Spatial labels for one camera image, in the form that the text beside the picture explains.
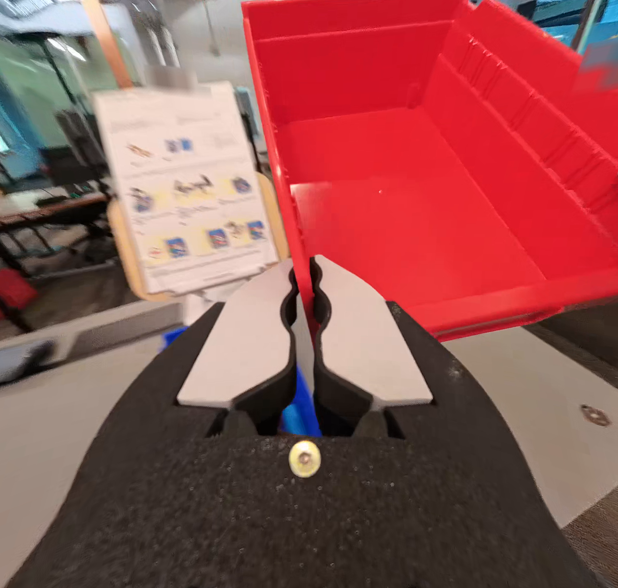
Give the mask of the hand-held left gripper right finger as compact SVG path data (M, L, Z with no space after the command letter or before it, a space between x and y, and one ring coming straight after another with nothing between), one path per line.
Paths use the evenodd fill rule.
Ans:
M329 410L429 404L432 392L385 298L324 255L312 262L319 402Z

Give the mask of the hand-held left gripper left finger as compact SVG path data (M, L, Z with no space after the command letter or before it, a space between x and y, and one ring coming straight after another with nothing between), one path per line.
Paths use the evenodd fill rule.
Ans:
M225 302L177 394L182 406L283 410L296 392L297 283L291 259L243 283Z

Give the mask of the blue plastic bin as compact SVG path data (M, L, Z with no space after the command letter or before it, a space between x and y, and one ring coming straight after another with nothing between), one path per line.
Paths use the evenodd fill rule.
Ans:
M291 373L295 391L290 405L282 410L277 430L320 437L313 399L296 365L293 340L275 317L263 324L233 321L223 312L177 394L178 403L228 411L240 396L266 379Z

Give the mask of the red plastic bin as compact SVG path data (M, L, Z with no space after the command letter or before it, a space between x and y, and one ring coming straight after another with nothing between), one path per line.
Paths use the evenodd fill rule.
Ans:
M306 308L319 254L444 339L617 297L617 64L497 0L242 14Z

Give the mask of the clipboard with instruction sheet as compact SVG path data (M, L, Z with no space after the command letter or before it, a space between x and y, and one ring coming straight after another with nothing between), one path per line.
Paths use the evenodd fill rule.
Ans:
M145 296L184 296L284 259L229 81L94 94Z

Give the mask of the grey bag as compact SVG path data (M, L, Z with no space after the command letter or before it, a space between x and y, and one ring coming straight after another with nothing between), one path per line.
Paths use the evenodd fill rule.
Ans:
M1 350L1 386L39 372L54 352L51 340L35 341Z

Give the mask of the red bag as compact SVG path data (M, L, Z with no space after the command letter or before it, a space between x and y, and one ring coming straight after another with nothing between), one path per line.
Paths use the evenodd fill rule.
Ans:
M37 290L16 270L1 268L1 320L10 322L21 333L33 328L23 311L38 298Z

